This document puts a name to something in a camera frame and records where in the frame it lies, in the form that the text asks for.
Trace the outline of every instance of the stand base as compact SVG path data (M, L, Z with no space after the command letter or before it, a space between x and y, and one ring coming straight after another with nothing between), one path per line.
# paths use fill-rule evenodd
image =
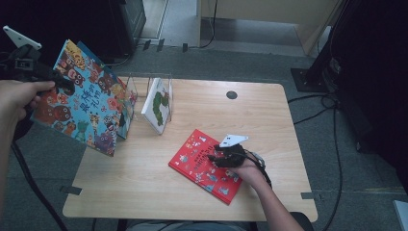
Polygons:
M307 82L305 78L307 71L307 69L291 68L291 74L297 90L307 92L328 92L327 86L322 77L320 77L317 82Z

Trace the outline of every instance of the colorful illustrated book cover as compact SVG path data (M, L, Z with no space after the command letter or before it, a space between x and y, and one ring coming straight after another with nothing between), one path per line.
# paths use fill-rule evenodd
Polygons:
M216 144L219 142L195 129L168 165L229 205L242 179L208 159L208 154L222 156L214 149Z
M75 92L54 89L41 96L32 120L113 156L124 89L71 40L54 69L74 82Z
M167 87L161 78L154 78L144 102L141 114L150 122L152 127L162 134L165 130L170 112L170 97Z
M129 96L129 93L132 93L132 92L126 92L127 95L125 96L119 95L125 92L122 89L126 90L127 88L126 85L114 74L113 71L111 71L111 69L108 66L106 66L95 54L93 54L89 50L89 48L85 46L83 42L79 41L77 46L89 57L89 63L87 64L87 66L93 66L95 64L97 66L100 66L105 73L108 73L109 75L111 75L115 81L121 84L121 88L119 87L119 85L117 85L115 89L112 89L112 91L114 92L117 104L120 105L121 107L121 115L120 115L120 122L119 122L119 128L117 130L117 135L126 139L127 134L129 132L130 123L134 115L134 105L135 104L130 101L132 97ZM99 75L99 73L97 72L98 69L93 68L92 71L93 71L92 74L94 76Z

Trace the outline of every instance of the wooden tabletop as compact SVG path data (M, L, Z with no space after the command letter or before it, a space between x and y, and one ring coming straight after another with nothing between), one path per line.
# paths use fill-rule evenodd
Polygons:
M153 218L265 221L256 193L242 183L228 206L167 164L194 129L222 141L227 134L249 136L241 145L263 157L267 173L289 211L318 218L299 144L282 86L173 79L171 121L162 135L140 115L146 79L139 92L129 137L111 158L87 148L73 182L64 215L72 218ZM238 94L226 97L227 91Z

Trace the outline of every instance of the gray carpet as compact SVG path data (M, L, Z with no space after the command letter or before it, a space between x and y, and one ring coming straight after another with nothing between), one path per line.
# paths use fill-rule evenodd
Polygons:
M288 99L307 93L298 92L290 68L308 68L313 59L267 54L247 54L180 47L156 47L137 52L125 64L114 66L118 75L131 73L171 73L173 78L242 81L281 84ZM293 121L322 110L319 98L290 104ZM393 200L408 201L396 178L395 170L374 154L356 151L353 134L342 112L337 112L337 135L344 175L343 193L329 230L399 230ZM329 220L339 188L339 169L333 135L333 112L295 125L300 148L317 204L319 219L313 223L321 230ZM75 177L85 147L62 134L35 125L21 139L27 164L51 204L62 215L66 195L61 186L69 186ZM11 156L5 210L6 230L58 230L58 226L40 204L24 180L14 156ZM64 218L69 230L90 230L92 218ZM115 230L117 220L98 219L96 230ZM260 230L267 230L264 222Z

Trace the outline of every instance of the white book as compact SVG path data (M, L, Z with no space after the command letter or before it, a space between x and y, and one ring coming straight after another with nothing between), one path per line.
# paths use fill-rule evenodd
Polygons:
M141 114L159 134L162 134L165 130L170 112L169 103L170 96L166 85L161 78L154 78L143 109L141 109Z

